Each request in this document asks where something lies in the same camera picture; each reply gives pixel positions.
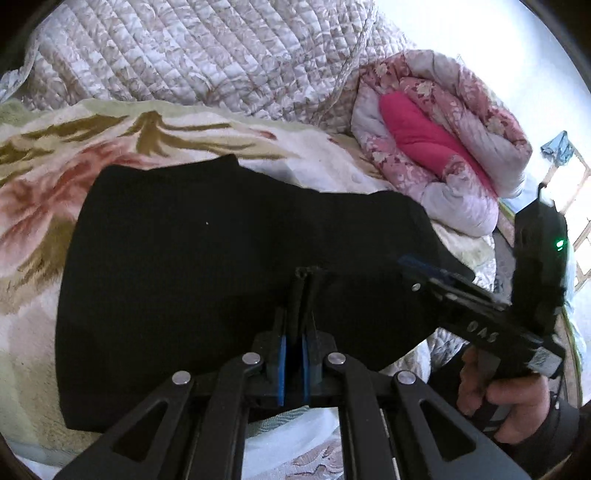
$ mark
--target window frame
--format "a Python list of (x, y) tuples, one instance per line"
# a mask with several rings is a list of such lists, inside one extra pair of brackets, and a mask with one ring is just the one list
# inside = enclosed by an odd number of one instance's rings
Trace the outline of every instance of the window frame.
[[(574, 149), (574, 156), (577, 157), (579, 159), (579, 161), (585, 167), (585, 173), (583, 175), (581, 182), (579, 183), (579, 185), (577, 185), (577, 189), (575, 190), (575, 193), (572, 195), (572, 197), (569, 199), (569, 201), (566, 202), (564, 207), (560, 210), (560, 213), (562, 213), (563, 215), (566, 214), (568, 209), (571, 207), (571, 205), (577, 199), (577, 196), (579, 195), (579, 193), (583, 189), (583, 186), (585, 185), (585, 182), (587, 181), (587, 179), (591, 177), (591, 166), (589, 166), (589, 164), (581, 156), (581, 153), (579, 152), (579, 150), (577, 150), (576, 148)], [(552, 164), (548, 173), (546, 174), (546, 177), (544, 178), (544, 183), (546, 185), (548, 185), (550, 183), (550, 180), (552, 180), (552, 178), (554, 177), (554, 174), (558, 171), (558, 168), (559, 167)], [(587, 223), (587, 226), (583, 229), (583, 232), (579, 235), (579, 237), (573, 242), (573, 249), (576, 251), (589, 235), (591, 235), (591, 220)], [(584, 275), (583, 271), (581, 270), (581, 267), (579, 265), (579, 262), (577, 262), (578, 283), (576, 284), (574, 290), (577, 291), (578, 289), (580, 289), (583, 286), (583, 284), (585, 283), (585, 281), (590, 278), (591, 278), (591, 270), (589, 272), (587, 272), (586, 275)]]

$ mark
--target window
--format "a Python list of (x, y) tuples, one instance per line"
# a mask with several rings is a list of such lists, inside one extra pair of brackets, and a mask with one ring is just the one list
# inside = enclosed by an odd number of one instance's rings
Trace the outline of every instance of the window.
[(578, 290), (591, 278), (591, 168), (578, 150), (563, 167), (552, 166), (544, 182), (569, 224), (569, 240), (577, 260)]

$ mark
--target bed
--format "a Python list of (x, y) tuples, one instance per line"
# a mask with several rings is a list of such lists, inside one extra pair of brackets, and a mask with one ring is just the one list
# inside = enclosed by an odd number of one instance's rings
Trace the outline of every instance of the bed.
[[(373, 2), (199, 5), (68, 0), (34, 31), (22, 68), (0, 80), (0, 204), (10, 207), (0, 219), (0, 431), (26, 460), (63, 466), (97, 438), (63, 424), (53, 339), (67, 246), (102, 167), (236, 153), (247, 168), (325, 192), (392, 189), (342, 135), (360, 67), (414, 47)], [(57, 194), (60, 182), (66, 197)], [(433, 227), (492, 290), (492, 235)], [(567, 342), (569, 331), (564, 322)], [(426, 380), (462, 345), (440, 329), (384, 371), (411, 369)], [(574, 350), (569, 365), (565, 394), (576, 404)], [(306, 433), (311, 423), (323, 426), (318, 434)], [(296, 411), (249, 434), (243, 478), (342, 475), (334, 411)], [(268, 446), (286, 436), (301, 441), (271, 456)]]

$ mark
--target screw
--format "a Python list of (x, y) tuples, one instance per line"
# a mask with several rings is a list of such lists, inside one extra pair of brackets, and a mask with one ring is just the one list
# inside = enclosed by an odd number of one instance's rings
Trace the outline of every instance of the screw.
[(329, 354), (329, 362), (333, 365), (343, 365), (345, 360), (347, 360), (347, 357), (342, 353), (332, 352)]
[(417, 381), (417, 376), (408, 370), (402, 370), (398, 373), (396, 378), (402, 385), (412, 385)]
[(248, 352), (242, 355), (242, 361), (247, 365), (256, 365), (261, 361), (261, 356), (255, 352)]
[(185, 370), (180, 370), (173, 375), (175, 385), (186, 385), (191, 381), (191, 374)]

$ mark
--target finger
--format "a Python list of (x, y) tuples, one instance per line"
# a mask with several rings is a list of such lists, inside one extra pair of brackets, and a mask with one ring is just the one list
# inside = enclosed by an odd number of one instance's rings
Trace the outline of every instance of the finger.
[(495, 440), (500, 443), (508, 443), (509, 445), (517, 445), (522, 440), (525, 440), (523, 432), (517, 428), (517, 411), (513, 409), (509, 416), (501, 425), (499, 431), (495, 434)]
[(480, 390), (480, 380), (478, 376), (478, 366), (476, 364), (466, 364), (460, 371), (461, 385), (467, 391)]
[(472, 417), (482, 407), (483, 399), (484, 397), (476, 391), (460, 392), (457, 398), (457, 409), (465, 416)]
[(478, 350), (476, 350), (476, 347), (471, 346), (468, 350), (466, 350), (462, 355), (462, 360), (464, 360), (465, 364), (478, 363)]
[(546, 377), (530, 375), (491, 383), (486, 398), (495, 405), (537, 405), (548, 391)]

